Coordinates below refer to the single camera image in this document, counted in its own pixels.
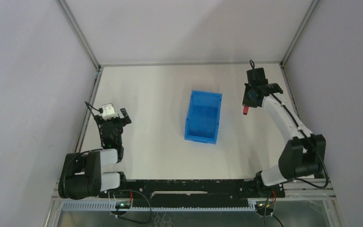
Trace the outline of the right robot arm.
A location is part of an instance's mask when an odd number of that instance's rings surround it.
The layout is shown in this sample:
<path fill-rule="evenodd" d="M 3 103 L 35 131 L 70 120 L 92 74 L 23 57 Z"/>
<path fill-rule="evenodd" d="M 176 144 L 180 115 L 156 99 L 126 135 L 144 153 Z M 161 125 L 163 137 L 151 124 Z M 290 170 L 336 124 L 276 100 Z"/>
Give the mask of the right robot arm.
<path fill-rule="evenodd" d="M 262 108 L 272 118 L 285 142 L 277 164 L 256 173 L 254 190 L 266 197 L 273 186 L 298 180 L 315 188 L 326 188 L 329 175 L 324 163 L 326 139 L 314 134 L 285 101 L 282 88 L 269 83 L 263 68 L 252 65 L 247 71 L 243 94 L 243 114 L 250 108 Z"/>

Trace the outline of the red handled screwdriver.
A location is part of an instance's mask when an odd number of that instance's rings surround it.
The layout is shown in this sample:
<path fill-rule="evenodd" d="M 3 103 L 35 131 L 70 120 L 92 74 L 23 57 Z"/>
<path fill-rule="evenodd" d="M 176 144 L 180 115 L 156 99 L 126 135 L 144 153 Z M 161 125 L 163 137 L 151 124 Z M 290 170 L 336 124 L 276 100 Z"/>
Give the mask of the red handled screwdriver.
<path fill-rule="evenodd" d="M 244 106 L 243 107 L 243 115 L 247 115 L 249 112 L 249 106 Z"/>

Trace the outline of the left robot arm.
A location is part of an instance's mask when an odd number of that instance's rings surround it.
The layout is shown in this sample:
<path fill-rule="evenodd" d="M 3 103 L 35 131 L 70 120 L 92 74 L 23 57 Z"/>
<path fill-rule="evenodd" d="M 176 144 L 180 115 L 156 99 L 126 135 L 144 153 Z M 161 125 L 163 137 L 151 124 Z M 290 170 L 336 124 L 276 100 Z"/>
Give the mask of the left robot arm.
<path fill-rule="evenodd" d="M 129 185 L 121 180 L 120 173 L 104 173 L 102 168 L 122 161 L 123 128 L 131 123 L 126 109 L 120 109 L 120 117 L 112 107 L 105 107 L 101 115 L 95 115 L 100 148 L 80 153 L 68 153 L 60 176 L 58 192 L 63 199 L 81 200 L 98 196 L 110 189 L 117 197 L 125 196 Z"/>

